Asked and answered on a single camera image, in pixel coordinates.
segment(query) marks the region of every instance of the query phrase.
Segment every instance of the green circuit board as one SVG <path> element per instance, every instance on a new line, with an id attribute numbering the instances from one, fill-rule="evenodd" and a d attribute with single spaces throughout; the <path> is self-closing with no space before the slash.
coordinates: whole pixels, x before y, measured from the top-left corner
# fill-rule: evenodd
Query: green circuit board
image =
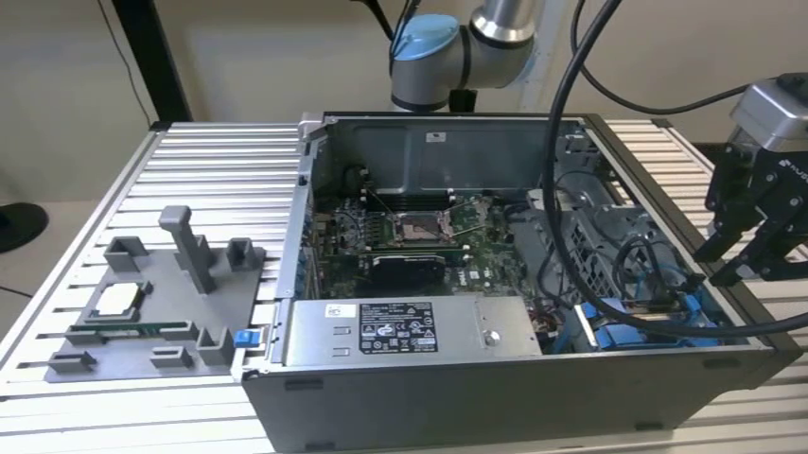
<path id="1" fill-rule="evenodd" d="M 375 296 L 362 291 L 367 271 L 375 257 L 390 255 L 437 255 L 446 261 L 443 282 L 418 296 L 478 292 L 536 298 L 494 198 L 458 197 L 437 212 L 363 212 L 345 203 L 327 220 L 319 232 L 323 298 Z"/>

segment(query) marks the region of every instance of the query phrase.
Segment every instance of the power supply label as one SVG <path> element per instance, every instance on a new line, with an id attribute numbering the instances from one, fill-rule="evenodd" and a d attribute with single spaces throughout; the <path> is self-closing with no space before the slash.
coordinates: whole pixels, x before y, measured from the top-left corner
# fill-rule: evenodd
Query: power supply label
<path id="1" fill-rule="evenodd" d="M 358 323 L 358 347 L 365 355 L 438 351 L 431 303 L 359 305 Z"/>

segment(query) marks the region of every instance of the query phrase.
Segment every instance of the black pole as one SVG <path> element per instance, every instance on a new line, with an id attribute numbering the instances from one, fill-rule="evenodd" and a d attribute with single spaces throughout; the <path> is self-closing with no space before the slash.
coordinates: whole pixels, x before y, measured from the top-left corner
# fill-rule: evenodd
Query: black pole
<path id="1" fill-rule="evenodd" d="M 194 121 L 152 0 L 112 0 L 160 121 Z"/>

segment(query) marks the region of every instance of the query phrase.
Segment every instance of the slotted metal surface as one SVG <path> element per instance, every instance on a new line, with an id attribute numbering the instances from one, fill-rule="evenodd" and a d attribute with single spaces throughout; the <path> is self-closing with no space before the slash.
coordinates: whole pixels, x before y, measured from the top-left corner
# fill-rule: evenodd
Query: slotted metal surface
<path id="1" fill-rule="evenodd" d="M 705 228 L 711 215 L 700 206 L 711 166 L 704 158 L 674 130 L 649 121 L 613 121 L 610 126 L 696 226 Z M 186 124 L 147 140 L 143 158 L 134 159 L 116 182 L 120 194 L 111 193 L 85 227 L 88 241 L 68 251 L 57 265 L 63 271 L 52 274 L 35 296 L 33 309 L 23 317 L 31 325 L 15 326 L 21 340 L 0 371 L 0 395 L 7 397 L 0 402 L 1 452 L 271 451 L 242 387 L 230 377 L 51 385 L 41 381 L 40 361 L 61 344 L 49 335 L 61 332 L 87 303 L 89 286 L 104 272 L 102 252 L 111 236 L 136 234 L 148 238 L 151 247 L 170 247 L 156 228 L 159 210 L 168 202 L 196 209 L 192 224 L 214 245 L 230 236 L 252 236 L 267 248 L 252 323 L 271 321 L 268 301 L 282 254 L 290 202 L 284 188 L 295 175 L 295 147 L 294 125 Z M 808 308 L 808 281 L 755 281 L 749 287 L 776 318 Z M 795 337 L 808 346 L 808 330 Z M 16 339 L 9 336 L 0 348 L 9 348 Z M 807 446 L 808 358 L 803 357 L 757 390 L 720 396 L 673 432 L 430 452 L 781 453 L 808 452 Z"/>

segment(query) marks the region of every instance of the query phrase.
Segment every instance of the motherboard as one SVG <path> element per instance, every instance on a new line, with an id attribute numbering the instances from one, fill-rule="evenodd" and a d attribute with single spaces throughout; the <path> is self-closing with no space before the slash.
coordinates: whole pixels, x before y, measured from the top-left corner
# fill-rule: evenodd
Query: motherboard
<path id="1" fill-rule="evenodd" d="M 493 194 L 385 196 L 363 190 L 315 217 L 322 297 L 467 292 L 537 299 Z"/>

